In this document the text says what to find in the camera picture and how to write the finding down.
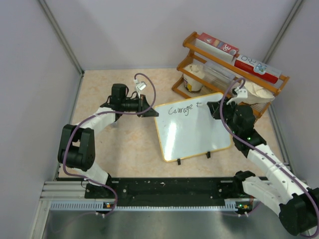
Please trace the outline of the yellow framed whiteboard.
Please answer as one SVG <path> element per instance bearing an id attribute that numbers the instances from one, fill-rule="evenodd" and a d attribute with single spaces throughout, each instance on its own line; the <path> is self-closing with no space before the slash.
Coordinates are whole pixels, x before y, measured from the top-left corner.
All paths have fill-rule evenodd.
<path id="1" fill-rule="evenodd" d="M 155 107 L 160 148 L 164 161 L 228 149 L 231 135 L 221 120 L 215 120 L 208 107 L 198 105 L 218 102 L 222 93 L 184 99 Z"/>

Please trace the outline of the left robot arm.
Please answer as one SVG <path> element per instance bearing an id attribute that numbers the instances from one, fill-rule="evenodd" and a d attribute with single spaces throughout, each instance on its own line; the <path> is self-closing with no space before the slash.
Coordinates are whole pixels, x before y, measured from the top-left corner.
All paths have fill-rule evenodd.
<path id="1" fill-rule="evenodd" d="M 95 190 L 101 197 L 109 197 L 113 185 L 110 183 L 110 175 L 95 162 L 95 136 L 122 115 L 158 117 L 159 113 L 141 94 L 145 87 L 145 82 L 135 82 L 135 91 L 129 97 L 125 84 L 113 84 L 111 95 L 93 115 L 76 125 L 67 124 L 62 129 L 57 158 L 63 171 L 72 176 L 66 168 L 75 169 L 77 177 L 90 180 L 96 185 Z"/>

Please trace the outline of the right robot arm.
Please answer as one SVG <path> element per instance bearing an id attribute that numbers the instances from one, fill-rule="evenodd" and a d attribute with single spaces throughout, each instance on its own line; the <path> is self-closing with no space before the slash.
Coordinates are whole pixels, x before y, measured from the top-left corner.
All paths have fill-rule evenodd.
<path id="1" fill-rule="evenodd" d="M 255 116 L 248 105 L 207 103 L 212 117 L 221 120 L 232 135 L 235 147 L 266 175 L 265 183 L 250 171 L 234 176 L 233 192 L 238 197 L 247 194 L 258 199 L 279 218 L 293 236 L 319 227 L 319 190 L 299 180 L 273 153 L 267 142 L 255 130 Z"/>

